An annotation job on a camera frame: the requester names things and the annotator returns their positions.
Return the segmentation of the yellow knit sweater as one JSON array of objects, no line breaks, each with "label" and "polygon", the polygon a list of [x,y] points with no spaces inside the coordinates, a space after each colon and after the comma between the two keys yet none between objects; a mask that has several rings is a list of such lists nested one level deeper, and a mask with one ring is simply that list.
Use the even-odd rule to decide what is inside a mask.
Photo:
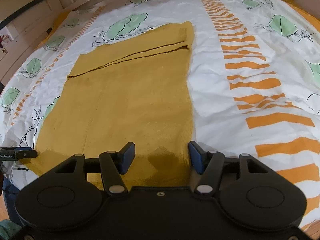
[{"label": "yellow knit sweater", "polygon": [[80,55],[26,167],[41,176],[74,154],[96,158],[133,142],[127,187],[187,185],[193,40],[190,22],[171,23]]}]

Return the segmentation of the white leaf print bedsheet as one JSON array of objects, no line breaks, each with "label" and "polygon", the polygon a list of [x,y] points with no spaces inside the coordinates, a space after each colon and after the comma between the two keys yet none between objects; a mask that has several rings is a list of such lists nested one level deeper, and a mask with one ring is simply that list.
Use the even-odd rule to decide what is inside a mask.
[{"label": "white leaf print bedsheet", "polygon": [[[198,0],[187,86],[195,140],[205,150],[248,153],[306,196],[300,223],[319,220],[319,21],[283,0]],[[146,12],[109,27],[117,42],[153,27]],[[48,65],[37,48],[1,94],[1,144],[34,149],[42,123],[82,54],[71,41]],[[22,189],[39,176],[27,161],[2,161]]]}]

